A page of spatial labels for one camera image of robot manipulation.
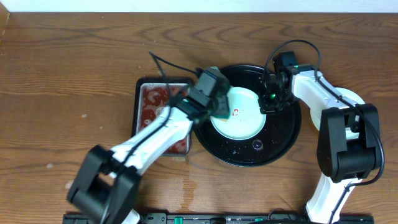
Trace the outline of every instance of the white wall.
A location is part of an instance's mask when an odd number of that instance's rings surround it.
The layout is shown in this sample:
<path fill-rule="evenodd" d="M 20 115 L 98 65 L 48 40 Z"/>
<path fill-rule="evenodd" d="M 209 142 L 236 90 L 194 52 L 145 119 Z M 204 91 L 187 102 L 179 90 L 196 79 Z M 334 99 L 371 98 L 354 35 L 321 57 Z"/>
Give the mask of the white wall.
<path fill-rule="evenodd" d="M 0 0 L 10 12 L 398 12 L 398 0 Z"/>

